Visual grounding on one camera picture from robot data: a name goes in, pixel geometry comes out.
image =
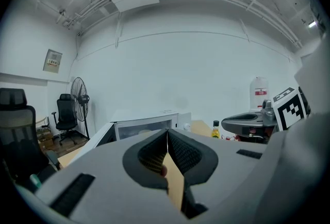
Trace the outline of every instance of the cardboard box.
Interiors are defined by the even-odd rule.
[[[50,129],[44,129],[37,132],[38,140],[48,140],[53,138],[53,134]]]
[[[39,143],[39,147],[42,151],[52,149],[52,147],[54,146],[53,139],[38,140],[38,143]]]

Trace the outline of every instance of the office chair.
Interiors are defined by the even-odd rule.
[[[56,128],[60,131],[67,131],[60,140],[60,145],[62,145],[62,141],[66,138],[70,138],[73,141],[73,144],[76,145],[77,143],[71,138],[71,135],[74,133],[72,129],[77,126],[77,120],[72,111],[71,95],[61,94],[60,99],[57,100],[57,107],[58,122],[55,117],[56,112],[52,112],[55,119]]]
[[[41,183],[59,170],[57,154],[42,153],[36,132],[36,111],[27,105],[23,89],[0,88],[0,150],[11,177],[32,192],[37,187],[30,175]]]

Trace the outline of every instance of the fluorescent light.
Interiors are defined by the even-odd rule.
[[[313,22],[310,22],[309,24],[308,24],[308,27],[313,27],[313,26],[315,26],[316,25],[316,22],[315,21],[313,21]]]

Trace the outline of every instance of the black rubber seal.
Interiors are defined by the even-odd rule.
[[[166,153],[167,130],[163,129],[124,153],[124,169],[141,186],[167,190],[167,180],[160,175]]]
[[[243,149],[238,150],[236,153],[247,156],[247,157],[251,157],[254,159],[260,159],[262,156],[262,153],[260,153],[260,152],[253,152],[253,151],[243,150]]]
[[[168,130],[169,154],[185,177],[187,187],[205,183],[218,165],[218,156],[210,147],[175,130]]]

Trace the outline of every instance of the black slot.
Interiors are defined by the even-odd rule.
[[[207,207],[195,202],[190,187],[188,187],[188,184],[185,182],[184,195],[181,204],[181,212],[184,213],[187,218],[191,219],[207,210]]]
[[[248,151],[248,150],[243,150],[243,149],[238,150],[236,153],[247,156],[247,157],[251,157],[254,159],[260,159],[262,156],[262,153],[260,153],[260,152],[253,152],[253,151]]]
[[[51,208],[59,214],[68,217],[94,179],[95,177],[92,175],[80,174],[53,202]]]

